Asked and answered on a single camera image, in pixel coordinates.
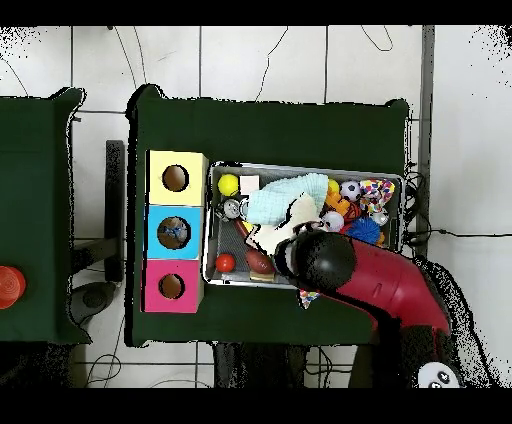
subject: circular hole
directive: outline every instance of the circular hole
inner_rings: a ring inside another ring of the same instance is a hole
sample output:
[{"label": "circular hole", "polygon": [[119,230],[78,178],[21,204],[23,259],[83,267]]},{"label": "circular hole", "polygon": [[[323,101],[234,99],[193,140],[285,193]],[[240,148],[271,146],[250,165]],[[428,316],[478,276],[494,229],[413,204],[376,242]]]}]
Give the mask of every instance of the circular hole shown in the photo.
[{"label": "circular hole", "polygon": [[178,299],[185,291],[185,283],[178,274],[167,274],[159,281],[158,290],[168,299]]},{"label": "circular hole", "polygon": [[177,216],[165,218],[157,229],[160,244],[167,249],[182,249],[190,240],[190,225]]},{"label": "circular hole", "polygon": [[188,186],[188,172],[181,165],[168,166],[162,174],[162,182],[169,191],[183,191]]}]

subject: soccer ball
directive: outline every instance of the soccer ball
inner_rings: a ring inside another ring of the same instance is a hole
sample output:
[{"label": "soccer ball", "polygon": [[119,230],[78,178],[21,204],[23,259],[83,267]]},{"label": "soccer ball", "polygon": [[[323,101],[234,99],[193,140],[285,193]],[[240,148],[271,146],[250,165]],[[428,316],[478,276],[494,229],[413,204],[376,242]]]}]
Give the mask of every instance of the soccer ball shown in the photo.
[{"label": "soccer ball", "polygon": [[341,184],[341,197],[349,202],[357,202],[361,198],[361,189],[357,181],[345,181]]}]

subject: stacked colored boxes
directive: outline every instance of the stacked colored boxes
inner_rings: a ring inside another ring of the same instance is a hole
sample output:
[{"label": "stacked colored boxes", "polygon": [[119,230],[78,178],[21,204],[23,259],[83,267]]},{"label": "stacked colored boxes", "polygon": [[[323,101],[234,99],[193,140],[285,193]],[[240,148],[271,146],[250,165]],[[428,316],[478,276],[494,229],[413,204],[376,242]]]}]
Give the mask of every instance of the stacked colored boxes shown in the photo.
[{"label": "stacked colored boxes", "polygon": [[[207,167],[201,153],[146,152],[144,312],[197,312]],[[178,177],[169,180],[170,174]],[[164,287],[171,282],[179,287]]]}]

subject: dark green tablecloth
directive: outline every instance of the dark green tablecloth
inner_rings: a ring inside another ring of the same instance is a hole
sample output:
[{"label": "dark green tablecloth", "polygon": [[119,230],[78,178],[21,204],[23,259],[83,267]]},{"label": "dark green tablecloth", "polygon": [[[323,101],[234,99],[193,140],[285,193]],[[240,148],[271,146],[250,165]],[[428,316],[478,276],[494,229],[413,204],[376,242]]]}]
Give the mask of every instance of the dark green tablecloth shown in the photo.
[{"label": "dark green tablecloth", "polygon": [[82,90],[49,99],[0,98],[0,265],[27,288],[0,310],[0,340],[88,342],[67,314],[71,270],[66,131]]},{"label": "dark green tablecloth", "polygon": [[154,85],[143,86],[128,104],[127,222],[134,232],[128,234],[127,343],[195,339],[324,345],[368,342],[371,323],[365,313],[322,298],[303,311],[293,290],[207,285],[196,314],[140,312],[144,152],[191,151],[203,153],[210,161],[403,175],[407,103],[237,103],[169,100],[160,93]]}]

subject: tennis ball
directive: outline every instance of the tennis ball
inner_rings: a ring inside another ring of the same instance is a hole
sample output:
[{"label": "tennis ball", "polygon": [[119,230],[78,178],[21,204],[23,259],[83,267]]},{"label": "tennis ball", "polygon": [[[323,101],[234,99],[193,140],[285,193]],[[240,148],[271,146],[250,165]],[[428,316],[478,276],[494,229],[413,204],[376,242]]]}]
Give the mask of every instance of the tennis ball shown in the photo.
[{"label": "tennis ball", "polygon": [[238,192],[238,178],[233,174],[224,174],[217,186],[224,196],[234,196]]},{"label": "tennis ball", "polygon": [[334,180],[329,180],[327,182],[327,191],[338,193],[340,191],[340,185]]}]

